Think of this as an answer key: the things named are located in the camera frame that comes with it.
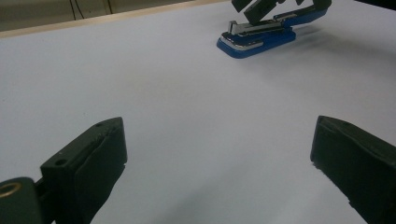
screw hole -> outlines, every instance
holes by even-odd
[[[55,162],[55,165],[63,165],[67,162],[67,160],[63,159],[63,160],[59,160]]]
[[[18,191],[21,188],[21,183],[10,183],[0,187],[0,198],[7,197]]]

wall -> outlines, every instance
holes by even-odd
[[[75,17],[81,20],[80,14],[92,18],[186,1],[189,0],[0,0],[0,31],[72,21]]]

blue stapler base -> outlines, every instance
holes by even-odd
[[[248,36],[223,34],[217,46],[231,57],[243,59],[289,43],[295,38],[296,34],[291,28]]]

white table surface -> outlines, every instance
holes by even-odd
[[[396,145],[396,12],[335,1],[244,60],[216,48],[231,20],[225,2],[0,39],[0,181],[122,116],[129,161],[92,223],[365,223],[309,153],[318,115]]]

cable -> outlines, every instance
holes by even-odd
[[[108,8],[110,8],[110,14],[113,14],[113,7],[110,4],[110,0],[107,0]]]
[[[82,19],[85,19],[84,16],[82,15],[81,9],[79,8],[78,1],[75,0],[75,2],[76,2],[76,5],[77,5],[77,9],[79,11],[79,15],[81,15]]]
[[[69,2],[70,2],[70,7],[72,8],[72,11],[73,11],[73,17],[76,20],[76,12],[74,11],[72,0],[69,0]]]

